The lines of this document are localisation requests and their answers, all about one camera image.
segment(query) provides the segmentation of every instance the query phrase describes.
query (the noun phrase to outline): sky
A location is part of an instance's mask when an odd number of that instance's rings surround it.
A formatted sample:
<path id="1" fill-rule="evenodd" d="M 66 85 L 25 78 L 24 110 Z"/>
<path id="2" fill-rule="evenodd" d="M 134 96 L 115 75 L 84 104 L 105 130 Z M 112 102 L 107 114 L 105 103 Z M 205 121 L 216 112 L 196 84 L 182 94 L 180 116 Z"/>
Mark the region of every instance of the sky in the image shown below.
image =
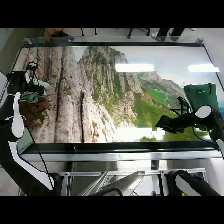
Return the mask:
<path id="1" fill-rule="evenodd" d="M 86 47 L 75 47 L 75 57 L 78 61 Z M 188 84 L 216 84 L 220 107 L 224 107 L 224 92 L 216 73 L 193 73 L 189 65 L 208 64 L 210 59 L 204 48 L 177 46 L 113 46 L 112 48 L 125 54 L 129 63 L 153 64 L 157 74 L 167 80 L 172 80 L 181 87 Z"/>

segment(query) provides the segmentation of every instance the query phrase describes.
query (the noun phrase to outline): display screen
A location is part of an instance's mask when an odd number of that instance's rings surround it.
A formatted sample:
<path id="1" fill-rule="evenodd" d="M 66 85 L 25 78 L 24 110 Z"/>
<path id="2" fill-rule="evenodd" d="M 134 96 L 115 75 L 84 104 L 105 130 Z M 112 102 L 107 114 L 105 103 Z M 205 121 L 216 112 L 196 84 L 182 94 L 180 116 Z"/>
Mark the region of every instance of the display screen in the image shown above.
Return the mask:
<path id="1" fill-rule="evenodd" d="M 189 70 L 211 64 L 202 47 L 24 48 L 15 70 L 29 61 L 38 63 L 36 76 L 46 87 L 45 110 L 28 119 L 36 143 L 197 141 L 191 128 L 171 134 L 155 127 L 162 115 L 177 116 L 170 109 L 180 108 L 177 97 L 185 98 L 183 87 L 189 84 L 216 84 L 224 112 L 216 73 Z M 207 132 L 196 132 L 208 138 Z"/>

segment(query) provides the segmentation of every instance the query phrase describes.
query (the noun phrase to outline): floor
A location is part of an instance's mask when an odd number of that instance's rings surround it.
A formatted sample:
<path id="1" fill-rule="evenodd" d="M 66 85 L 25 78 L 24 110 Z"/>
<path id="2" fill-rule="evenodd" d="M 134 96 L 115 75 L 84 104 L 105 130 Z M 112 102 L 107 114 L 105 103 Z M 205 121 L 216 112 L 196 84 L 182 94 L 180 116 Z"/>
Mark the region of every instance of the floor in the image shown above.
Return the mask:
<path id="1" fill-rule="evenodd" d="M 84 34 L 85 36 L 94 35 L 94 28 L 85 28 Z M 158 31 L 158 28 L 152 28 L 151 32 Z M 72 36 L 81 36 L 80 28 L 66 28 L 65 32 L 72 35 Z M 129 32 L 129 28 L 97 28 L 97 33 L 100 36 L 127 36 Z M 132 36 L 145 36 L 146 31 L 141 28 L 135 28 L 133 30 Z M 203 37 L 205 42 L 208 45 L 210 50 L 210 54 L 213 58 L 213 63 L 218 66 L 223 71 L 224 69 L 222 62 L 224 61 L 224 28 L 197 28 L 196 31 L 191 31 L 190 29 L 186 28 L 184 33 L 182 34 L 186 37 Z M 221 81 L 224 83 L 224 75 L 220 76 Z M 76 164 L 75 170 L 77 171 L 90 171 L 92 170 L 92 166 L 90 168 L 89 163 L 83 165 Z M 34 166 L 43 169 L 43 165 L 41 163 L 35 163 Z M 116 165 L 116 169 L 129 169 L 132 167 L 133 162 L 124 162 L 119 163 Z M 48 169 L 50 172 L 60 172 L 65 169 L 63 163 L 47 163 Z M 135 167 L 141 168 L 143 167 L 151 167 L 150 164 L 137 164 L 134 165 Z M 204 167 L 207 171 L 207 176 L 210 184 L 212 187 L 218 191 L 220 194 L 224 195 L 224 162 L 222 159 L 210 159 L 210 160 L 186 160 L 186 161 L 169 161 L 168 163 L 161 163 L 161 168 L 200 168 Z M 9 175 L 0 168 L 0 195 L 17 195 L 18 194 L 18 187 L 9 177 Z"/>

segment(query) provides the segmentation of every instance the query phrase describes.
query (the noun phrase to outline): green bag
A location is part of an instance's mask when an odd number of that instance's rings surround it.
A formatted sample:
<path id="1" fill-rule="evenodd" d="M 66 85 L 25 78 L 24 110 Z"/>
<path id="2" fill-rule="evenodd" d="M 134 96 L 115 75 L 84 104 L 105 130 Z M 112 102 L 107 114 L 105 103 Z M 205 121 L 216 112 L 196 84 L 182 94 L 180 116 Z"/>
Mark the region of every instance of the green bag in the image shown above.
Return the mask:
<path id="1" fill-rule="evenodd" d="M 184 86 L 184 92 L 194 111 L 204 105 L 209 105 L 219 111 L 215 84 L 187 85 Z"/>

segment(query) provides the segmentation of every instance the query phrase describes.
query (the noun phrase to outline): large screen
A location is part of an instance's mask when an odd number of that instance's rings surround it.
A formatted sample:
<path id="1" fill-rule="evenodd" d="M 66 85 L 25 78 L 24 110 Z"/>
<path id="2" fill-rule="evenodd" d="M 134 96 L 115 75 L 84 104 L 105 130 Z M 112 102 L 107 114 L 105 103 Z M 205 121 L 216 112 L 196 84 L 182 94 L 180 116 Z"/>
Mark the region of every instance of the large screen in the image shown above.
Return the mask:
<path id="1" fill-rule="evenodd" d="M 72 46 L 22 49 L 15 70 L 38 63 L 47 83 L 46 110 L 29 119 L 36 143 L 170 142 L 199 140 L 187 128 L 171 134 L 156 128 L 162 115 L 176 117 L 177 97 L 189 84 L 216 84 L 219 109 L 223 90 L 216 73 L 190 72 L 189 65 L 211 61 L 202 47 Z M 116 64 L 151 64 L 153 71 L 116 70 Z M 208 138 L 206 132 L 198 131 Z"/>

